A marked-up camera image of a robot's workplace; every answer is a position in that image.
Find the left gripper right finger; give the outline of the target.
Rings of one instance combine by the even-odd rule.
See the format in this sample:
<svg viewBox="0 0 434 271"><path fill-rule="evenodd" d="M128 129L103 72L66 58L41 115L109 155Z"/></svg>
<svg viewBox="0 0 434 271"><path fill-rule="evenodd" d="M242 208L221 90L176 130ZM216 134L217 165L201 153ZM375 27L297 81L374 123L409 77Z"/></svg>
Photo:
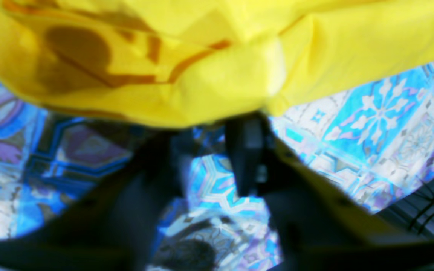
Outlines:
<svg viewBox="0 0 434 271"><path fill-rule="evenodd" d="M434 240L371 215L304 165L250 113L225 121L225 146L239 196L265 201L283 262L274 271L421 271L434 266Z"/></svg>

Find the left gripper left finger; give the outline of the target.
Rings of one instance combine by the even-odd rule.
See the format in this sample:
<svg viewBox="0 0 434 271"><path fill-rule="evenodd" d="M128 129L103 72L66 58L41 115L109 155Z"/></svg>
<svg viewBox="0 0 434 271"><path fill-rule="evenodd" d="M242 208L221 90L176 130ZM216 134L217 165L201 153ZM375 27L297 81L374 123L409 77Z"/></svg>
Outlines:
<svg viewBox="0 0 434 271"><path fill-rule="evenodd" d="M191 129L158 133L59 217L0 240L0 271L144 270L162 213L185 196L192 148Z"/></svg>

